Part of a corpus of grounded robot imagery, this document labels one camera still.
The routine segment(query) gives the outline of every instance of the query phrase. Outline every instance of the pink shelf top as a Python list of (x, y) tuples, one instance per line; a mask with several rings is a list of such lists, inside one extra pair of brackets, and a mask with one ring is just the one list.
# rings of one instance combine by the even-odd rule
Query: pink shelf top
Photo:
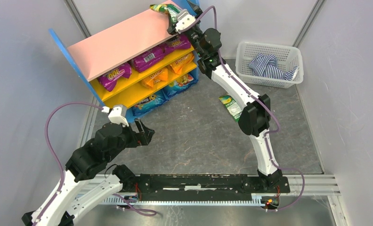
[(148, 9), (67, 49), (88, 81), (171, 38), (166, 15)]

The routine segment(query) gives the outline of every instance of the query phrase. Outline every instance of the green snack packet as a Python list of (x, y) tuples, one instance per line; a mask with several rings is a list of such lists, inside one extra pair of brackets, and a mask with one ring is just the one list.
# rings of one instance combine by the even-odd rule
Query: green snack packet
[(181, 9), (174, 6), (173, 4), (156, 4), (150, 5), (149, 8), (155, 12), (170, 15), (171, 22), (174, 24), (177, 23), (177, 14), (181, 12)]
[(232, 115), (234, 120), (238, 122), (242, 114), (242, 110), (239, 107), (238, 103), (230, 95), (220, 96), (219, 100), (227, 108), (228, 112)]

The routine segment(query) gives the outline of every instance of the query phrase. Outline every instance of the metal frame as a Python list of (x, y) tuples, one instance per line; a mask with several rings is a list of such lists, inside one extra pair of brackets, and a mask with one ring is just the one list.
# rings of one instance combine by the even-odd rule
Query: metal frame
[(328, 196), (329, 204), (336, 226), (349, 226), (349, 218), (346, 215), (346, 208), (342, 196)]
[(303, 27), (301, 28), (298, 37), (296, 38), (295, 42), (293, 43), (294, 47), (299, 47), (301, 44), (303, 38), (306, 36), (307, 31), (313, 24), (315, 18), (317, 17), (320, 9), (324, 5), (325, 0), (317, 0), (317, 2), (314, 4), (313, 9), (311, 10), (310, 14), (307, 17), (307, 20), (305, 21)]
[(78, 11), (75, 3), (73, 0), (64, 0), (67, 7), (69, 8), (70, 13), (72, 14), (73, 18), (75, 19), (75, 22), (77, 23), (78, 27), (80, 28), (82, 34), (85, 38), (88, 38), (91, 36), (91, 33), (88, 30), (87, 25), (84, 22), (84, 19), (82, 19), (82, 16), (80, 12)]
[[(99, 101), (92, 96), (91, 104), (99, 105)], [(98, 109), (95, 107), (88, 107), (88, 113), (84, 122), (84, 130), (81, 131), (80, 140), (77, 147), (83, 146), (87, 140), (91, 139), (92, 131), (95, 125), (95, 119), (97, 118)]]
[[(257, 174), (249, 175), (251, 177), (257, 177)], [(288, 177), (289, 186), (291, 188), (291, 192), (287, 194), (281, 194), (282, 196), (296, 196), (301, 191), (302, 186), (302, 179), (299, 174), (291, 174), (285, 175)], [(305, 188), (304, 188), (304, 196), (340, 196), (340, 190), (336, 183), (336, 179), (334, 175), (316, 175), (316, 174), (307, 174), (304, 175), (305, 178)], [(98, 174), (92, 179), (88, 185), (85, 185), (83, 189), (80, 191), (80, 194), (85, 194), (89, 190), (93, 189), (96, 185), (100, 184), (104, 181), (105, 176), (103, 174)], [(274, 196), (275, 194), (271, 193), (255, 193), (252, 195), (259, 195), (259, 196)]]

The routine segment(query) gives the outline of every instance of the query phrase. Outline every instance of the snack bag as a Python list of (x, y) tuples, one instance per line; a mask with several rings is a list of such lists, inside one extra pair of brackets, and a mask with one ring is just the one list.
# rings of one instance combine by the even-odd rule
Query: snack bag
[(174, 40), (166, 41), (161, 44), (164, 49), (164, 54), (168, 55), (174, 50), (177, 49), (189, 49), (191, 48), (191, 43), (189, 42), (188, 38), (184, 34), (180, 34)]
[(134, 116), (139, 116), (145, 114), (154, 108), (164, 104), (167, 99), (164, 96), (163, 92), (159, 90), (158, 92), (148, 96), (147, 98), (138, 102), (135, 106), (131, 108)]
[(170, 15), (170, 22), (172, 24), (177, 23), (177, 14), (181, 12), (181, 9), (173, 4), (156, 4), (150, 5), (149, 8), (155, 12)]
[(120, 77), (130, 78), (132, 74), (131, 66), (128, 63), (114, 68), (113, 70), (106, 72), (102, 76), (98, 77), (98, 82), (109, 92), (111, 92), (117, 84), (117, 80)]
[(223, 103), (223, 105), (227, 108), (228, 112), (232, 115), (234, 120), (238, 122), (239, 118), (241, 117), (242, 110), (239, 107), (239, 105), (236, 103), (236, 101), (232, 98), (232, 96), (223, 95), (223, 96), (220, 96), (219, 99)]
[(194, 58), (195, 58), (195, 56), (192, 52), (188, 53), (185, 56), (181, 57), (180, 59), (171, 63), (170, 67), (173, 69), (173, 71), (176, 74), (181, 74), (182, 73), (182, 67), (187, 65), (188, 63), (192, 62), (194, 60)]
[(163, 92), (168, 98), (175, 96), (177, 93), (181, 93), (196, 84), (198, 80), (194, 79), (191, 75), (186, 74), (170, 83), (168, 86), (163, 88)]
[(149, 89), (153, 89), (154, 85), (160, 81), (167, 81), (169, 77), (169, 70), (167, 68), (162, 68), (155, 73), (144, 78), (141, 83), (143, 86)]
[(155, 46), (145, 53), (132, 59), (131, 65), (138, 72), (143, 72), (157, 62), (163, 60), (164, 56), (165, 54), (163, 48), (160, 46)]

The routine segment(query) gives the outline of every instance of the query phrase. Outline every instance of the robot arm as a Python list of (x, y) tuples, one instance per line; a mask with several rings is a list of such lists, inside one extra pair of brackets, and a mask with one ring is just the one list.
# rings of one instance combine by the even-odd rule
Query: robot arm
[[(249, 135), (249, 138), (253, 144), (253, 148), (256, 153), (257, 162), (258, 162), (258, 171), (266, 176), (273, 174), (274, 172), (277, 171), (277, 168), (270, 161), (270, 156), (268, 154), (266, 143), (264, 141), (264, 134), (268, 131), (269, 125), (266, 122), (266, 125), (265, 125), (266, 129), (263, 129), (263, 130), (258, 129), (257, 131), (254, 131), (254, 129), (252, 129), (252, 127), (249, 126), (249, 123), (252, 123), (251, 121), (252, 119), (247, 120), (246, 116), (251, 116), (249, 114), (249, 108), (254, 105), (255, 100), (250, 95), (248, 95), (246, 91), (242, 87), (240, 87), (238, 83), (234, 81), (234, 79), (237, 79), (239, 83), (242, 84), (245, 87), (245, 89), (248, 89), (249, 92), (252, 95), (254, 95), (257, 99), (265, 98), (265, 100), (268, 100), (269, 102), (269, 98), (267, 95), (264, 95), (263, 97), (261, 97), (258, 93), (254, 92), (245, 83), (243, 83), (232, 72), (231, 68), (229, 68), (227, 64), (225, 64), (225, 67), (228, 69), (229, 72), (231, 72), (231, 75), (228, 75), (226, 71), (224, 70), (224, 68), (220, 65), (212, 72), (211, 79), (214, 82), (218, 83), (223, 89), (225, 89), (228, 92), (228, 94), (232, 96), (232, 98), (235, 99), (239, 107), (243, 109), (244, 112), (247, 112), (247, 113), (244, 113), (244, 112), (242, 113), (243, 115), (241, 115), (239, 126), (241, 127), (242, 131), (245, 134)], [(272, 156), (274, 156), (268, 134), (266, 136), (267, 136), (267, 141), (269, 143), (270, 152)]]
[(225, 89), (243, 109), (238, 122), (239, 127), (249, 136), (253, 144), (258, 160), (259, 176), (265, 180), (267, 186), (270, 186), (274, 180), (282, 177), (282, 172), (272, 164), (271, 160), (277, 163), (269, 155), (271, 153), (271, 156), (274, 156), (267, 134), (270, 116), (252, 96), (264, 103), (268, 109), (270, 109), (270, 98), (254, 92), (232, 72), (229, 65), (219, 55), (219, 49), (222, 46), (220, 33), (214, 28), (202, 32), (196, 20), (203, 12), (199, 6), (189, 1), (188, 3), (197, 16), (190, 15), (186, 9), (181, 10), (177, 15), (178, 22), (175, 25), (170, 24), (172, 29), (169, 28), (168, 31), (172, 34), (183, 33), (188, 37), (200, 57), (198, 61), (200, 71)]
[[(109, 113), (109, 108), (106, 107), (104, 111)], [(99, 129), (95, 138), (73, 152), (66, 163), (65, 180), (60, 192), (57, 189), (61, 182), (36, 211), (23, 215), (22, 221), (25, 225), (72, 226), (102, 200), (121, 191), (124, 186), (130, 186), (128, 181), (135, 175), (127, 172), (128, 168), (117, 166), (113, 174), (101, 184), (75, 200), (82, 188), (103, 171), (122, 150), (150, 143), (154, 130), (136, 119), (135, 124), (139, 132), (134, 132), (125, 120), (125, 112), (124, 106), (115, 106), (109, 114), (111, 122)]]

